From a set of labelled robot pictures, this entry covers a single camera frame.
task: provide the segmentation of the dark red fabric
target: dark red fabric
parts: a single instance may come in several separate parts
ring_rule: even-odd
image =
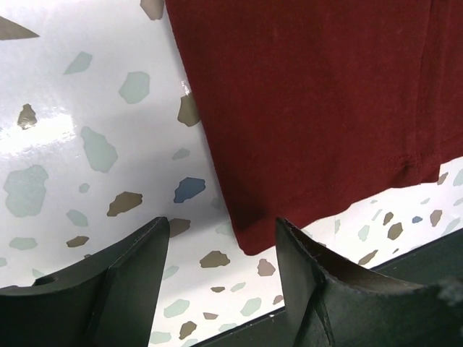
[[[463,155],[462,2],[167,0],[246,254]]]

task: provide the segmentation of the white terrazzo tabletop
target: white terrazzo tabletop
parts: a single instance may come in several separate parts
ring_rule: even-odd
[[[193,346],[284,304],[275,249],[237,246],[161,0],[0,2],[0,286],[159,215],[173,237],[150,343]],[[305,230],[366,267],[462,227],[463,159]]]

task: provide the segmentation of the red cloth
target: red cloth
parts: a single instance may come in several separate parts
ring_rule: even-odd
[[[167,0],[246,254],[463,155],[462,3]]]

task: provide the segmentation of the terrazzo surface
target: terrazzo surface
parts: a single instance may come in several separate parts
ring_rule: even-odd
[[[151,345],[193,346],[284,304],[274,248],[237,246],[162,1],[3,0],[0,47],[0,286],[29,286],[165,215]],[[305,231],[373,267],[462,216],[460,158],[437,184]]]

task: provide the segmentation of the blue stone fleck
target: blue stone fleck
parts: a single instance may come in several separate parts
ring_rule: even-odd
[[[175,189],[174,202],[182,204],[185,200],[191,199],[200,194],[205,189],[204,179],[194,179],[187,177],[179,183],[179,187]]]

